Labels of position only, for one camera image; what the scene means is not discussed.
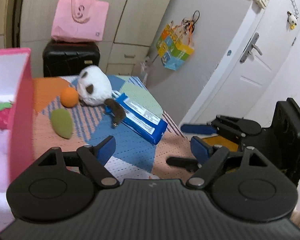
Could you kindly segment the pink storage box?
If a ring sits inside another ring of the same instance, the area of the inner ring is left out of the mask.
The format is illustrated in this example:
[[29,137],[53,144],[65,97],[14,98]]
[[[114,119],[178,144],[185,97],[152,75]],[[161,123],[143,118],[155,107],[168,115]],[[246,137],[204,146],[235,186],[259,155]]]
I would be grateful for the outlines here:
[[0,232],[13,215],[6,191],[33,159],[31,50],[0,49],[0,102],[13,103],[6,130],[0,130]]

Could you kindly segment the colourful paper gift bag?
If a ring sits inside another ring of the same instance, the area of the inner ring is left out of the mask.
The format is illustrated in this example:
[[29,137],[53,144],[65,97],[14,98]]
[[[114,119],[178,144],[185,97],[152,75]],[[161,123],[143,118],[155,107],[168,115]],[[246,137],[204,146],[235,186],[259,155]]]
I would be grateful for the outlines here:
[[166,24],[159,35],[155,47],[162,65],[166,69],[178,70],[194,53],[192,29],[185,23],[175,25],[173,21]]

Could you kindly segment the white panda plush toy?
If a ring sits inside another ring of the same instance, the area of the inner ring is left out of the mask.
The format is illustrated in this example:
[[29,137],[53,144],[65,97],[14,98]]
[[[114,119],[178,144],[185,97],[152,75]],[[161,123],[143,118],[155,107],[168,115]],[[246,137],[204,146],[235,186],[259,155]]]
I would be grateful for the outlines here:
[[95,65],[84,68],[77,79],[76,90],[81,106],[95,107],[105,105],[113,113],[113,127],[117,127],[126,117],[123,107],[112,97],[110,80]]

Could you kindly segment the beige wardrobe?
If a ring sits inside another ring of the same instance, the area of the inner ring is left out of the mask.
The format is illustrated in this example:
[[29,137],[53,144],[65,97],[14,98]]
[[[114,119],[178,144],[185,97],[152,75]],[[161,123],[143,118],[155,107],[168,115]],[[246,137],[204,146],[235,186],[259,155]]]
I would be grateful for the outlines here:
[[99,67],[131,75],[154,40],[170,0],[14,0],[13,47],[32,52],[32,75],[44,75],[50,41],[95,42]]

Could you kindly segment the pink tote bag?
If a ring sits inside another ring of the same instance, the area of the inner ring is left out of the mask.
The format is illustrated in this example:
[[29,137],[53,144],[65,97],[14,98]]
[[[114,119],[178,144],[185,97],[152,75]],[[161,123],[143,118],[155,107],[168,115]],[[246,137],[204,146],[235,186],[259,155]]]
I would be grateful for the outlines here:
[[70,43],[102,41],[109,3],[99,0],[58,0],[51,38]]

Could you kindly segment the red strawberry plush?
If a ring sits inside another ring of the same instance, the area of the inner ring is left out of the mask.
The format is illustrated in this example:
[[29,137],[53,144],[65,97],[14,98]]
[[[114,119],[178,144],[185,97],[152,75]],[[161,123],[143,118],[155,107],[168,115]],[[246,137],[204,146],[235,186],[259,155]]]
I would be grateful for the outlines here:
[[6,130],[13,103],[0,102],[0,130]]

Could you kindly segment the black suitcase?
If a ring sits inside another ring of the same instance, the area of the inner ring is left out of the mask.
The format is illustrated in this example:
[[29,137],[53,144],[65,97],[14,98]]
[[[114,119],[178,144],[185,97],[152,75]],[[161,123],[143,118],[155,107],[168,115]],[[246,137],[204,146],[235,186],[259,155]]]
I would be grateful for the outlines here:
[[94,42],[57,42],[51,40],[43,54],[44,77],[78,75],[85,67],[98,65],[100,50]]

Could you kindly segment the blue wet wipes pack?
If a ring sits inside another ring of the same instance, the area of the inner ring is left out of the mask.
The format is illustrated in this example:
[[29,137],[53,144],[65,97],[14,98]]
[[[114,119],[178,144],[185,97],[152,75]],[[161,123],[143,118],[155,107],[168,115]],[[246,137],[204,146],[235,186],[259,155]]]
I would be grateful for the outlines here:
[[106,113],[113,116],[113,127],[124,124],[153,145],[159,143],[167,123],[125,93],[112,91],[112,98],[104,101]]

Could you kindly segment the patchwork bed cover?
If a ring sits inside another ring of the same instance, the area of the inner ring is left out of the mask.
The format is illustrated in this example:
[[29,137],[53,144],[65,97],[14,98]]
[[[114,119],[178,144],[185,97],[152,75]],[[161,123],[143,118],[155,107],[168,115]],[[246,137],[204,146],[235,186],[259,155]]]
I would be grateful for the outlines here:
[[167,123],[167,129],[157,145],[147,142],[127,126],[121,124],[112,128],[110,115],[102,106],[82,107],[77,105],[68,109],[73,123],[70,139],[58,136],[52,129],[51,112],[62,108],[60,94],[66,87],[75,88],[77,77],[36,78],[34,87],[33,118],[33,157],[39,158],[48,148],[59,146],[64,151],[74,151],[85,144],[97,145],[107,136],[116,140],[116,150],[106,163],[106,168],[119,180],[140,179],[181,179],[186,181],[190,172],[182,168],[170,167],[166,159],[170,156],[191,158],[190,142],[180,131],[178,125],[161,108],[151,93],[134,76],[109,77],[115,90],[126,93],[152,113]]

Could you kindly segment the white door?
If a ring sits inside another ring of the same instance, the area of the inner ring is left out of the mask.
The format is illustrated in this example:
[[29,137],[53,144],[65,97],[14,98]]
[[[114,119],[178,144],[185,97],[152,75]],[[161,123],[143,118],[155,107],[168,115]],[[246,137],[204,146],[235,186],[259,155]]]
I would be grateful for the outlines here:
[[[298,24],[290,30],[288,14],[295,15]],[[286,61],[300,32],[300,0],[270,0],[266,9],[245,18],[247,33],[236,50],[229,48],[210,80],[198,96],[182,124],[203,124],[217,115],[247,117]],[[245,63],[240,58],[248,42],[259,33],[256,45]]]

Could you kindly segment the orange plush ball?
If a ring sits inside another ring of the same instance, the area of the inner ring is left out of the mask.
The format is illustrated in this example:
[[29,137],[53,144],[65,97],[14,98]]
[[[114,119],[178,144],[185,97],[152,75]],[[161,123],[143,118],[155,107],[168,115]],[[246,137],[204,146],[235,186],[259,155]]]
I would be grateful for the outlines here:
[[60,94],[61,104],[66,108],[75,107],[79,102],[79,95],[73,87],[67,87],[61,91]]

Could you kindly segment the green plush leaf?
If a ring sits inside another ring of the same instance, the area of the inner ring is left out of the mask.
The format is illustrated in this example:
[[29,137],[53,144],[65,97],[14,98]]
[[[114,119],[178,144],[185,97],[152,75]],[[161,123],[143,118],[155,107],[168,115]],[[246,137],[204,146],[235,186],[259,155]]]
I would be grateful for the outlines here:
[[64,139],[72,137],[73,125],[70,113],[66,109],[55,109],[51,112],[50,121],[54,132]]

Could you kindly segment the small duck plush hanger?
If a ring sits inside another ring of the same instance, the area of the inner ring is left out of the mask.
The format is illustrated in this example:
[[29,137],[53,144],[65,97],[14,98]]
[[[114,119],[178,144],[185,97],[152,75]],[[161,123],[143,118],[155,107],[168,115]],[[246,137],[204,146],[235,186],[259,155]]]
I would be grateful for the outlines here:
[[294,30],[298,24],[298,20],[295,17],[295,15],[293,13],[291,13],[290,11],[287,12],[288,14],[288,23],[289,23],[289,28],[290,30]]

